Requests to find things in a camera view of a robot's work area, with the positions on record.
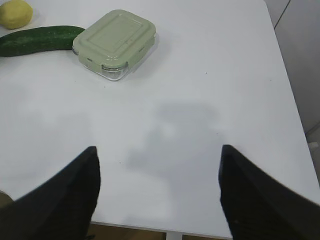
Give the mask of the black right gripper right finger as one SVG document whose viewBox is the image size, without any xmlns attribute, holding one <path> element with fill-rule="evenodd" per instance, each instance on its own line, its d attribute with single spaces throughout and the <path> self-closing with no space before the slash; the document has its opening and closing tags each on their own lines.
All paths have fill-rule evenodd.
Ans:
<svg viewBox="0 0 320 240">
<path fill-rule="evenodd" d="M 318 240 L 320 206 L 223 145 L 220 203 L 234 240 Z"/>
</svg>

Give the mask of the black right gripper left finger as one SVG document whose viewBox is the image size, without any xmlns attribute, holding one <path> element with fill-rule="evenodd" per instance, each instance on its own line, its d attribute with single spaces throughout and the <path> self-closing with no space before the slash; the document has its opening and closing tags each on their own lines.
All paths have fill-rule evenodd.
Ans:
<svg viewBox="0 0 320 240">
<path fill-rule="evenodd" d="M 89 146 L 48 181 L 0 209 L 2 240 L 93 240 L 98 203 L 98 151 Z"/>
</svg>

